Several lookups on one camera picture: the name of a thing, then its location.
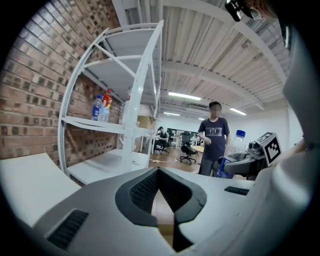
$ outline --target ceiling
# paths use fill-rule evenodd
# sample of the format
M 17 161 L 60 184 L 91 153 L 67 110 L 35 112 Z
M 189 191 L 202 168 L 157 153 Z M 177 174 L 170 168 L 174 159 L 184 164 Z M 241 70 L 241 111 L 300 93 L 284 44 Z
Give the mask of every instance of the ceiling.
M 164 20 L 160 112 L 206 117 L 210 101 L 243 112 L 284 101 L 289 52 L 276 19 L 234 22 L 224 0 L 113 1 L 121 26 Z M 168 92 L 201 97 L 200 101 Z

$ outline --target brick wall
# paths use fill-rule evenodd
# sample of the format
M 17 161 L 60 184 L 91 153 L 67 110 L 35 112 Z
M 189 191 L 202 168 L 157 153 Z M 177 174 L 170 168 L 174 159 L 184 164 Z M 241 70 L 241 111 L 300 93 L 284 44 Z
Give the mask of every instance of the brick wall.
M 41 8 L 16 39 L 0 78 L 0 157 L 46 152 L 59 165 L 58 116 L 63 94 L 79 59 L 106 28 L 119 25 L 111 0 L 53 0 Z M 105 58 L 95 51 L 91 61 Z M 90 118 L 103 91 L 80 77 L 68 114 Z M 118 123 L 123 106 L 116 100 L 110 121 Z M 116 134 L 68 126 L 67 164 L 74 165 L 116 146 Z

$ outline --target wooden floor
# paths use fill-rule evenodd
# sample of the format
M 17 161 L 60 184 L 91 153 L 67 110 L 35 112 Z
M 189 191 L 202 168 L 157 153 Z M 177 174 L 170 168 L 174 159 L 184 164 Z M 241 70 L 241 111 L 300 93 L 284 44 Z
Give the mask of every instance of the wooden floor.
M 192 161 L 192 164 L 189 165 L 187 160 L 180 162 L 180 156 L 185 155 L 180 149 L 168 148 L 167 150 L 169 154 L 166 152 L 151 154 L 149 167 L 175 168 L 194 174 L 199 172 L 200 165 L 198 163 L 201 162 L 202 153 L 192 155 L 191 157 L 196 159 L 196 163 Z M 160 191 L 155 195 L 151 214 L 157 218 L 160 233 L 172 246 L 174 213 Z
M 196 163 L 192 161 L 192 165 L 189 165 L 189 161 L 182 160 L 180 162 L 180 156 L 185 154 L 178 148 L 168 148 L 169 154 L 163 152 L 162 154 L 156 153 L 150 155 L 149 167 L 170 167 L 176 168 L 189 173 L 198 173 L 201 162 L 202 153 L 193 154 L 191 157 L 196 159 Z

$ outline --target white wall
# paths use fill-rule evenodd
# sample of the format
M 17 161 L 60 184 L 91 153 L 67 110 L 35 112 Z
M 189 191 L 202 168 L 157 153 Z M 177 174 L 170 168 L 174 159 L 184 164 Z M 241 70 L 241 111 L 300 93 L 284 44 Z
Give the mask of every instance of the white wall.
M 156 121 L 156 128 L 162 126 L 166 131 L 167 128 L 197 132 L 201 124 L 199 119 L 185 118 L 182 116 L 160 114 Z
M 293 147 L 301 140 L 303 132 L 296 114 L 289 107 L 263 111 L 245 116 L 226 118 L 231 136 L 235 136 L 237 130 L 246 132 L 245 142 L 248 146 L 266 132 L 277 134 L 283 152 Z M 179 129 L 183 131 L 197 132 L 202 121 L 181 116 L 161 114 L 156 122 L 156 127 Z
M 246 146 L 266 132 L 276 133 L 283 152 L 290 146 L 290 124 L 288 108 L 265 111 L 257 114 L 227 119 L 231 135 L 237 130 L 245 131 Z

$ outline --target metal frame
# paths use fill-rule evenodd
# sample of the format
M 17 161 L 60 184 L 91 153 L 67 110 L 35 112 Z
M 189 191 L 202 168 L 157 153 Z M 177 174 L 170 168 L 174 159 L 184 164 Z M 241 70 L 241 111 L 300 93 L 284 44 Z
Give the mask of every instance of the metal frame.
M 58 155 L 60 161 L 61 170 L 67 175 L 70 176 L 65 156 L 65 129 L 67 124 L 72 124 L 79 128 L 90 129 L 95 131 L 103 131 L 103 132 L 116 132 L 117 134 L 124 134 L 123 140 L 123 149 L 122 149 L 122 166 L 121 170 L 123 173 L 129 172 L 131 170 L 132 164 L 132 148 L 135 143 L 135 138 L 137 136 L 145 136 L 146 134 L 153 134 L 153 130 L 143 129 L 137 127 L 137 118 L 138 118 L 138 109 L 142 97 L 142 92 L 144 89 L 144 84 L 146 80 L 147 71 L 150 68 L 151 76 L 152 76 L 152 85 L 156 88 L 155 85 L 155 76 L 154 76 L 154 66 L 153 66 L 153 52 L 156 47 L 157 41 L 159 41 L 158 51 L 159 51 L 159 82 L 161 82 L 161 38 L 162 38 L 162 27 L 164 25 L 164 21 L 161 20 L 159 23 L 143 23 L 143 24 L 134 24 L 123 27 L 118 27 L 114 29 L 106 29 L 103 31 L 88 47 L 88 49 L 84 52 L 78 64 L 76 65 L 69 82 L 66 86 L 65 93 L 63 95 L 60 114 L 58 119 Z M 149 39 L 149 42 L 146 45 L 146 48 L 143 52 L 141 61 L 139 63 L 137 72 L 134 73 L 130 68 L 128 68 L 121 60 L 119 60 L 119 56 L 115 56 L 112 52 L 111 47 L 108 44 L 107 36 L 115 33 L 123 33 L 129 30 L 139 30 L 144 28 L 154 28 L 154 31 Z M 76 84 L 76 80 L 78 76 L 83 73 L 85 76 L 90 78 L 94 83 L 99 85 L 102 89 L 106 90 L 108 86 L 103 82 L 99 81 L 99 78 L 92 74 L 89 70 L 86 69 L 86 61 L 89 56 L 92 54 L 94 49 L 98 49 L 102 51 L 105 55 L 107 55 L 110 59 L 114 60 L 120 67 L 126 70 L 131 76 L 134 77 L 134 82 L 131 91 L 131 98 L 128 103 L 128 109 L 130 114 L 128 114 L 127 120 L 125 120 L 124 124 L 114 124 L 114 123 L 99 123 L 97 121 L 91 121 L 88 119 L 82 119 L 77 117 L 67 116 L 68 106 L 71 100 L 71 95 Z M 160 85 L 158 86 L 156 97 L 155 97 L 155 106 L 158 106 L 159 94 L 160 94 Z M 115 93 L 112 95 L 122 103 L 123 99 L 119 98 Z M 151 145 L 149 144 L 148 154 L 150 157 Z

